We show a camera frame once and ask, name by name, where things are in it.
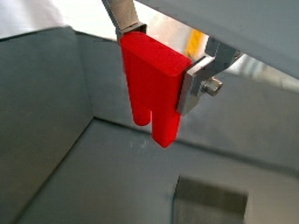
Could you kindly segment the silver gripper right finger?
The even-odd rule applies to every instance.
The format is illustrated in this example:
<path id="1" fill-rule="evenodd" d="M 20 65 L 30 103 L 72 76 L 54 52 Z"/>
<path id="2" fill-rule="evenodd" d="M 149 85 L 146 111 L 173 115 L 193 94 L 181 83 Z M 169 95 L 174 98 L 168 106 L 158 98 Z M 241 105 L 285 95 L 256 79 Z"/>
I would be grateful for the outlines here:
<path id="1" fill-rule="evenodd" d="M 241 57 L 233 47 L 208 37 L 204 54 L 185 70 L 181 92 L 177 101 L 177 112 L 185 116 L 198 104 L 200 97 L 206 94 L 214 96 L 222 83 L 214 76 L 225 71 Z"/>

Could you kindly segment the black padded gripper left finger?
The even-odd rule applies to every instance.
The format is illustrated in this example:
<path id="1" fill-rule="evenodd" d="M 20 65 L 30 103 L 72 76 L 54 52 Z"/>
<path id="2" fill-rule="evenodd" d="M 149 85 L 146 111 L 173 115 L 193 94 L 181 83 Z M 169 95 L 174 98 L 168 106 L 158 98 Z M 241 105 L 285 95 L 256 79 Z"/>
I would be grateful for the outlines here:
<path id="1" fill-rule="evenodd" d="M 116 40 L 129 32 L 145 33 L 146 24 L 138 20 L 133 0 L 101 0 L 101 2 L 116 27 Z"/>

